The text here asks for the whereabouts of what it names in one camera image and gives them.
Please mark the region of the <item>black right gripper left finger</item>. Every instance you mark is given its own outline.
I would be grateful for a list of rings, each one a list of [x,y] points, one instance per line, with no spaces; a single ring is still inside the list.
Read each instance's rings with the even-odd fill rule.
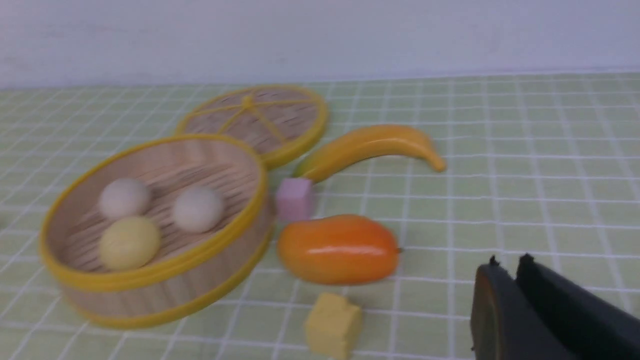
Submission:
[[[476,360],[574,360],[492,255],[475,272],[470,315]]]

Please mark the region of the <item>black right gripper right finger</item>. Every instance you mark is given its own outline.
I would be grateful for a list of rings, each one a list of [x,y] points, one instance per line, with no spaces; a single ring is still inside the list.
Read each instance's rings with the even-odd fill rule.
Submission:
[[[538,263],[519,258],[516,284],[544,325],[580,360],[638,360],[637,317]]]

